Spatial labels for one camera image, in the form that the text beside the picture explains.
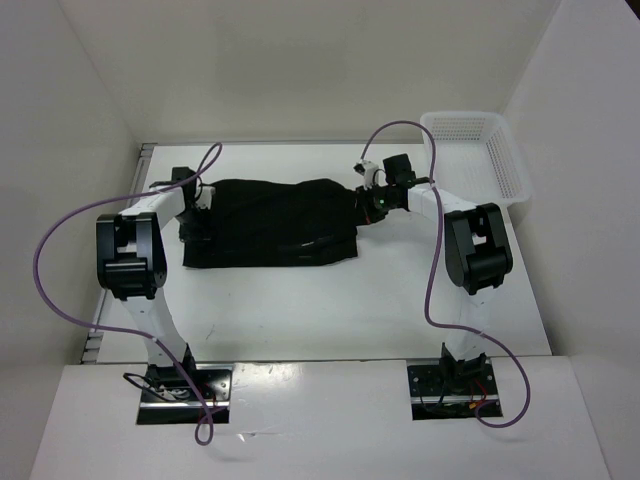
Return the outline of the black shorts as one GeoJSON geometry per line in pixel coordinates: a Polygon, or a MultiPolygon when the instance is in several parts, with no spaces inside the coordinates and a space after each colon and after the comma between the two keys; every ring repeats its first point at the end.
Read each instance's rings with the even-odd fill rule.
{"type": "Polygon", "coordinates": [[[314,267],[358,256],[355,191],[330,179],[297,184],[227,179],[211,205],[210,241],[183,243],[191,269],[314,267]]]}

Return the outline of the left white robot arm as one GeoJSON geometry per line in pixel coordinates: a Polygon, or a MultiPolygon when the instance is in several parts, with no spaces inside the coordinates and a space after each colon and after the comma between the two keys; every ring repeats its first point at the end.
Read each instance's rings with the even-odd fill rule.
{"type": "Polygon", "coordinates": [[[135,205],[96,221],[99,284],[121,302],[142,333],[149,384],[180,400],[196,394],[200,376],[163,291],[168,265],[161,231],[174,219],[195,218],[196,184],[193,170],[175,167],[170,180],[154,183],[135,205]]]}

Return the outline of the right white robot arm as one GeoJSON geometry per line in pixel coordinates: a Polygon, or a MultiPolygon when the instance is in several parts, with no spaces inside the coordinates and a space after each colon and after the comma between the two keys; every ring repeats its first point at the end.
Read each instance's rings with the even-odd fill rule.
{"type": "Polygon", "coordinates": [[[460,393],[485,373],[486,354],[475,338],[488,330],[489,303],[513,268],[501,209],[434,190],[430,178],[416,175],[406,154],[389,157],[382,166],[361,160],[354,171],[363,179],[356,188],[356,209],[366,224],[394,209],[443,223],[436,227],[438,256],[461,295],[461,308],[442,344],[438,378],[446,391],[460,393]]]}

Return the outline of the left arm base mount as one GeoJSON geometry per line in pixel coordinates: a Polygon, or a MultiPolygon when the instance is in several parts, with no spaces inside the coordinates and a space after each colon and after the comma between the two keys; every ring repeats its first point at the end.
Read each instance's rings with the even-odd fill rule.
{"type": "MultiPolygon", "coordinates": [[[[211,411],[215,424],[228,424],[233,367],[200,364],[191,378],[211,411]]],[[[125,372],[123,379],[140,391],[137,425],[197,424],[205,421],[205,409],[194,390],[178,377],[175,382],[145,374],[125,372]]]]}

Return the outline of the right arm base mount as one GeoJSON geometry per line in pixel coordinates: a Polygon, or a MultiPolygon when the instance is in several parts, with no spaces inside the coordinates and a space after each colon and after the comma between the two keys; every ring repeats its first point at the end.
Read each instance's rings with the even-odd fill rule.
{"type": "Polygon", "coordinates": [[[503,417],[497,383],[489,360],[482,373],[469,379],[446,380],[437,360],[407,364],[408,389],[414,421],[503,417]]]}

